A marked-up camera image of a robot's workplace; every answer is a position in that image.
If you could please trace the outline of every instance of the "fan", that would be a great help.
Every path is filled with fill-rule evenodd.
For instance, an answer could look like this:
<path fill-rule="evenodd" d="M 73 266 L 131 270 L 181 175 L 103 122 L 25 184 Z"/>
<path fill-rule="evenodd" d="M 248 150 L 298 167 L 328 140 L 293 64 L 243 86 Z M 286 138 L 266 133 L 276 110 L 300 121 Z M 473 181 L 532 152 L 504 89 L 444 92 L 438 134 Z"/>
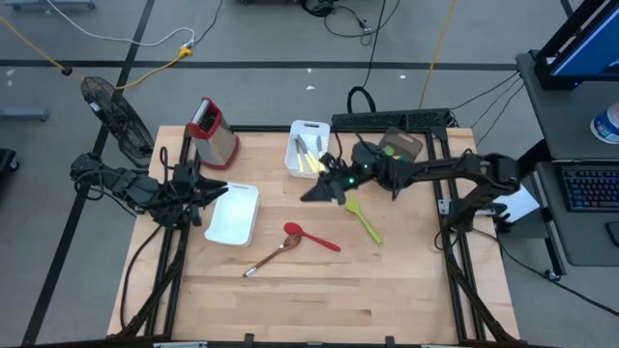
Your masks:
<path fill-rule="evenodd" d="M 84 78 L 80 89 L 97 118 L 118 140 L 120 151 L 136 167 L 147 167 L 153 154 L 153 137 L 129 103 L 114 94 L 114 87 L 101 77 Z"/>

